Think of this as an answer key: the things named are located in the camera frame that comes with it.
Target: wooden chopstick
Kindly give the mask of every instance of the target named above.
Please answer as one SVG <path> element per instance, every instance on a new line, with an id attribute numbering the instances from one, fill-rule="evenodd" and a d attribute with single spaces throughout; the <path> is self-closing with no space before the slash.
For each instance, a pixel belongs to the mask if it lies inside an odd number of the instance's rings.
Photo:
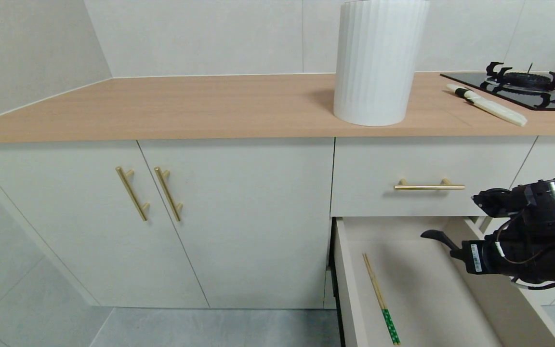
<path id="1" fill-rule="evenodd" d="M 365 266 L 368 268 L 368 274 L 370 275 L 372 286 L 374 286 L 374 292 L 376 292 L 378 305 L 381 306 L 381 311 L 383 312 L 385 323 L 387 323 L 387 329 L 389 330 L 389 334 L 391 335 L 391 341 L 393 341 L 394 345 L 396 346 L 401 345 L 401 341 L 399 340 L 399 337 L 397 335 L 397 330 L 395 330 L 393 319 L 391 319 L 391 314 L 389 314 L 389 309 L 387 308 L 387 305 L 383 299 L 381 289 L 378 286 L 378 281 L 376 280 L 376 275 L 374 274 L 374 270 L 372 270 L 372 265 L 370 265 L 370 260 L 368 259 L 368 255 L 366 253 L 363 253 L 363 260 L 365 261 Z"/>

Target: gas stove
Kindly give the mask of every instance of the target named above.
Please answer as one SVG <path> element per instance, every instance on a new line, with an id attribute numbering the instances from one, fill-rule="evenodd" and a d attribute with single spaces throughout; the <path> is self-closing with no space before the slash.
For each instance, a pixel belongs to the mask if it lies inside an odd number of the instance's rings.
<path id="1" fill-rule="evenodd" d="M 483 72 L 441 73 L 441 76 L 464 83 L 531 110 L 555 110 L 555 72 L 513 71 L 491 62 Z"/>

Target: gold handle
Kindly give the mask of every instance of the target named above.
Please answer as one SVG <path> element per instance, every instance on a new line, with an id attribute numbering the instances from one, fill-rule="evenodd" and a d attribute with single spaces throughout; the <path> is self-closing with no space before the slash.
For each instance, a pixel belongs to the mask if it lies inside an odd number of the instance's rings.
<path id="1" fill-rule="evenodd" d="M 403 178 L 399 183 L 394 186 L 395 190 L 463 190 L 466 189 L 465 185 L 454 185 L 446 178 L 442 179 L 439 185 L 408 185 Z"/>
<path id="2" fill-rule="evenodd" d="M 174 218 L 177 220 L 177 222 L 181 222 L 181 216 L 179 216 L 179 210 L 181 209 L 181 207 L 183 207 L 183 204 L 176 204 L 174 202 L 174 200 L 172 199 L 172 196 L 170 195 L 168 185 L 166 184 L 166 180 L 168 176 L 170 176 L 170 171 L 166 170 L 162 173 L 159 166 L 157 166 L 155 170 L 156 170 L 156 175 L 158 176 L 158 180 L 160 181 L 160 185 L 162 186 L 162 190 L 166 195 L 166 200 L 168 200 L 168 204 L 172 209 L 172 213 L 174 213 Z"/>
<path id="3" fill-rule="evenodd" d="M 136 206 L 138 213 L 141 215 L 141 219 L 143 220 L 143 222 L 147 222 L 146 211 L 149 209 L 149 203 L 146 202 L 145 205 L 141 206 L 141 204 L 139 204 L 138 202 L 138 199 L 136 198 L 136 194 L 134 193 L 132 186 L 130 185 L 130 182 L 128 182 L 128 177 L 134 175 L 134 170 L 129 170 L 124 173 L 123 169 L 120 166 L 116 167 L 115 170 L 117 171 L 117 174 L 119 174 L 119 178 L 121 178 L 123 186 L 128 191 L 128 194 L 130 194 L 130 198 L 132 199 L 132 202 L 134 202 L 134 206 Z"/>

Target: kitchen counter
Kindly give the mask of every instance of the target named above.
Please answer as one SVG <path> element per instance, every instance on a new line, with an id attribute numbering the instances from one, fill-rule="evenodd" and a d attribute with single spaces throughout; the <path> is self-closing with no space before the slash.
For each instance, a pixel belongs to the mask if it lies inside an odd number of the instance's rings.
<path id="1" fill-rule="evenodd" d="M 110 79 L 0 116 L 0 143 L 555 135 L 555 111 L 485 94 L 528 118 L 518 127 L 446 92 L 447 83 L 454 82 L 436 72 L 416 73 L 405 120 L 362 127 L 333 115 L 333 74 Z"/>

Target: kitchen knife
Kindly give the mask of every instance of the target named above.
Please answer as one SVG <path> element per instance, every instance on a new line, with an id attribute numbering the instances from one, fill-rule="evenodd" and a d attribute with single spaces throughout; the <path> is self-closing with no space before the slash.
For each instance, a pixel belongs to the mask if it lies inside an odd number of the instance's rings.
<path id="1" fill-rule="evenodd" d="M 458 97 L 466 99 L 466 101 L 472 105 L 484 110 L 487 113 L 491 113 L 502 120 L 508 121 L 509 123 L 524 127 L 528 121 L 524 115 L 517 113 L 510 108 L 499 105 L 491 100 L 487 100 L 468 88 L 452 84 L 447 85 L 447 88 Z"/>

